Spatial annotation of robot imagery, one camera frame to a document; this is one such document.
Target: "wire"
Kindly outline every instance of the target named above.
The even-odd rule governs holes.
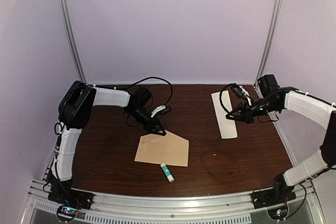
[[[54,133],[57,135],[57,136],[60,136],[64,130],[64,127],[65,127],[65,124],[62,126],[62,124],[60,122],[57,122],[55,123],[54,125]]]
[[[149,80],[149,79],[161,80],[161,81],[166,82],[166,83],[169,85],[169,87],[170,87],[170,95],[169,95],[167,101],[163,104],[163,105],[166,105],[166,104],[171,100],[171,98],[172,98],[172,96],[173,96],[173,86],[172,86],[172,84],[171,84],[169,81],[167,81],[167,80],[165,80],[165,79],[163,79],[163,78],[161,78],[161,77],[150,76],[150,77],[144,78],[144,79],[142,79],[142,80],[140,80],[140,81],[137,81],[137,82],[135,82],[135,83],[133,83],[133,84],[127,86],[126,88],[123,88],[122,90],[130,89],[131,87],[133,87],[133,86],[135,86],[135,85],[137,85],[137,84],[139,84],[139,83],[141,83],[141,82],[147,81],[147,80]]]
[[[230,86],[232,86],[234,83],[230,83],[228,85],[225,85],[222,90],[220,91],[219,93],[219,102],[220,102],[220,105],[222,106],[222,108],[225,110],[226,113],[230,113],[227,108],[225,108],[224,104],[223,104],[223,101],[222,101],[222,95],[223,95],[223,92]]]
[[[125,123],[127,124],[128,127],[138,127],[140,125],[140,123],[138,123],[137,125],[132,125],[128,122],[128,119],[130,118],[130,115],[127,115],[126,121]]]
[[[56,173],[56,178],[57,178],[57,181],[58,181],[58,184],[61,186],[62,190],[72,199],[72,201],[74,201],[74,198],[70,195],[70,193],[68,193],[68,191],[65,190],[65,188],[63,187],[62,183],[61,183],[61,180],[59,179],[59,176],[58,176],[58,171],[57,171],[57,160],[55,162],[55,173]]]
[[[44,185],[43,185],[43,191],[45,192],[45,193],[48,193],[48,194],[50,194],[51,193],[51,191],[46,191],[46,186],[47,185],[49,185],[50,183],[49,182],[47,182],[47,183],[45,183]]]
[[[304,187],[304,185],[302,183],[299,184],[305,191],[304,191],[304,198],[303,198],[303,201],[301,202],[300,206],[288,217],[286,217],[286,220],[291,218],[294,214],[296,214],[300,208],[303,206],[303,204],[305,203],[306,201],[306,198],[307,198],[307,189]]]
[[[144,108],[149,109],[153,105],[153,102],[154,102],[154,99],[153,99],[153,96],[151,96],[151,104]]]
[[[276,116],[276,120],[272,120],[272,119],[270,119],[270,120],[267,120],[267,121],[261,121],[259,118],[260,118],[260,115],[257,117],[257,119],[258,119],[258,122],[259,123],[269,123],[269,122],[278,122],[279,121],[279,117],[278,117],[278,115],[277,115],[277,113],[274,113],[275,114],[275,116]]]
[[[316,100],[318,100],[318,101],[320,101],[320,102],[324,102],[324,103],[326,103],[327,105],[332,105],[330,102],[327,102],[327,101],[325,101],[325,100],[323,100],[323,99],[321,99],[321,98],[318,98],[318,97],[315,97],[315,96],[313,96],[313,95],[310,95],[310,94],[305,94],[305,93],[303,93],[303,92],[301,92],[301,91],[298,91],[298,90],[293,90],[294,92],[296,92],[296,93],[298,93],[298,94],[302,94],[302,95],[306,95],[306,96],[308,96],[308,97],[312,97],[312,98],[314,98],[314,99],[316,99]]]

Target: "brown wooden surface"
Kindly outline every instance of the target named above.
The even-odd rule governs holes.
[[[153,106],[169,95],[168,86],[148,87]],[[211,101],[221,87],[174,86],[173,111],[160,119],[167,130],[189,140],[190,149],[188,167],[169,167],[173,183],[159,165],[134,161],[139,138],[146,134],[141,126],[126,126],[122,108],[94,107],[77,144],[73,187],[131,196],[200,196],[272,186],[273,178],[291,167],[276,129],[272,123],[236,122],[238,138],[222,140]],[[252,86],[246,89],[257,98]]]

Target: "paper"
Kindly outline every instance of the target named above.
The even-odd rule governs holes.
[[[226,119],[226,112],[222,108],[221,103],[219,102],[220,92],[211,94],[212,102],[215,107],[217,123],[222,139],[236,138],[238,137],[236,123],[233,120]],[[229,96],[229,91],[225,90],[222,94],[222,102],[228,111],[232,110],[231,100]]]
[[[149,134],[140,137],[134,161],[188,166],[189,141],[169,131],[166,133],[166,136]]]

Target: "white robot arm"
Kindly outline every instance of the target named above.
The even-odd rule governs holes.
[[[225,86],[222,92],[231,87],[244,103],[228,111],[226,118],[235,121],[253,123],[254,117],[267,115],[268,112],[281,113],[283,109],[296,112],[321,125],[327,132],[321,147],[301,164],[275,177],[273,189],[253,192],[251,197],[255,208],[267,207],[275,203],[283,203],[284,199],[294,199],[292,192],[295,185],[314,179],[336,165],[336,107],[293,87],[281,88],[274,75],[265,75],[258,80],[263,98],[251,101],[248,93],[235,83]]]
[[[98,87],[75,81],[62,99],[59,107],[58,134],[55,158],[47,177],[51,184],[48,198],[62,204],[78,208],[90,208],[92,194],[71,189],[72,161],[82,129],[90,119],[91,110],[96,105],[119,106],[133,116],[150,133],[165,135],[166,132],[157,115],[171,111],[170,106],[161,105],[149,112],[144,105],[152,98],[150,91],[139,87],[135,93],[125,90]]]

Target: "purple wall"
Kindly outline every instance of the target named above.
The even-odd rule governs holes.
[[[336,0],[283,0],[275,41],[265,73],[281,86],[294,86],[336,101]],[[298,162],[321,145],[325,131],[284,111],[280,124]],[[314,181],[327,223],[336,223],[336,172]]]
[[[68,0],[88,82],[253,83],[274,0]]]
[[[57,106],[77,79],[59,0],[1,0],[0,216],[17,223],[55,143]]]

